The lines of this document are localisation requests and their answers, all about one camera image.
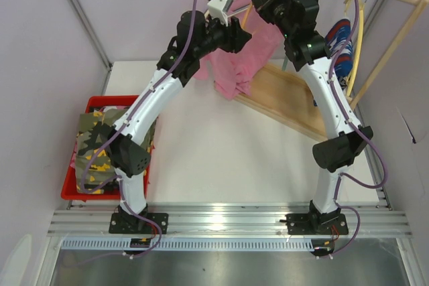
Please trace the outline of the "blue red white shorts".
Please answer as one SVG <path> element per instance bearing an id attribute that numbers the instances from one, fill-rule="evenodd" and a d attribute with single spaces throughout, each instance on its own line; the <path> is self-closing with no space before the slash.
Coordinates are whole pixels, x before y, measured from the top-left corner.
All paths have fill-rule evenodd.
<path id="1" fill-rule="evenodd" d="M 351 20 L 344 17 L 338 20 L 325 36 L 325 42 L 333 57 L 340 52 L 334 63 L 334 72 L 342 90 L 347 87 L 347 78 L 353 68 L 353 43 L 345 42 L 351 33 Z"/>

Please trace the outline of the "cream hanger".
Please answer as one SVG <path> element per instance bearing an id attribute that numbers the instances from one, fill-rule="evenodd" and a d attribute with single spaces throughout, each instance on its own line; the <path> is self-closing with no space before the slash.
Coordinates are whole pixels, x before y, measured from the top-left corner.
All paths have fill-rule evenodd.
<path id="1" fill-rule="evenodd" d="M 361 56 L 361 48 L 362 48 L 362 41 L 363 41 L 363 29 L 364 29 L 364 14 L 365 14 L 365 4 L 362 2 L 362 0 L 358 0 L 359 2 L 359 26 L 357 30 L 357 39 L 356 44 L 354 48 L 354 58 L 353 58 L 353 67 L 351 70 L 351 73 L 349 74 L 347 78 L 347 87 L 345 90 L 346 98 L 348 101 L 351 100 L 351 92 L 353 89 L 353 86 L 355 84 L 355 79 L 357 75 L 357 70 L 359 67 L 359 60 Z"/>

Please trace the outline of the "green yellow camouflage trousers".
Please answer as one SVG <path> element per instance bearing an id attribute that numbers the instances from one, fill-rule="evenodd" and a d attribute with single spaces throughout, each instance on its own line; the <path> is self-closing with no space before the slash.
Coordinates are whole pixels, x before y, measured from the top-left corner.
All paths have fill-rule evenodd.
<path id="1" fill-rule="evenodd" d="M 80 115 L 75 154 L 76 189 L 82 194 L 106 194 L 116 190 L 120 169 L 126 176 L 141 175 L 147 180 L 157 121 L 147 129 L 136 143 L 131 134 L 120 134 L 105 148 L 102 147 L 115 134 L 114 123 L 127 113 L 126 106 L 104 106 Z"/>

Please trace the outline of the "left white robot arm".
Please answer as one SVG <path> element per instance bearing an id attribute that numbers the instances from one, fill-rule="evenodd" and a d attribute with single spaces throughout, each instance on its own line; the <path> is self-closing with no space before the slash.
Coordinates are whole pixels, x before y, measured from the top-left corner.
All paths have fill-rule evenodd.
<path id="1" fill-rule="evenodd" d="M 151 233 L 142 173 L 151 155 L 141 144 L 164 107 L 188 84 L 200 68 L 200 60 L 221 49 L 237 54 L 251 39 L 237 17 L 225 23 L 205 17 L 200 11 L 182 14 L 176 35 L 156 64 L 148 86 L 111 127 L 103 131 L 109 140 L 106 151 L 115 169 L 120 190 L 120 205 L 111 217 L 113 234 Z"/>

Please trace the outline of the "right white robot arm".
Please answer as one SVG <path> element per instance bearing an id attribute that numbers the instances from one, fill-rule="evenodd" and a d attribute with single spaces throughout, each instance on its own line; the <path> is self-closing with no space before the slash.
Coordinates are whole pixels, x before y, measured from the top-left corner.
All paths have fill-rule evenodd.
<path id="1" fill-rule="evenodd" d="M 315 197 L 306 214 L 286 217 L 290 234 L 327 235 L 335 228 L 347 234 L 345 216 L 334 202 L 337 180 L 347 172 L 366 142 L 350 126 L 372 138 L 371 127 L 362 127 L 349 108 L 337 77 L 329 73 L 330 51 L 316 30 L 318 0 L 251 0 L 256 12 L 266 22 L 275 25 L 284 36 L 284 49 L 296 71 L 308 85 L 322 115 L 326 141 L 312 148 L 319 176 Z"/>

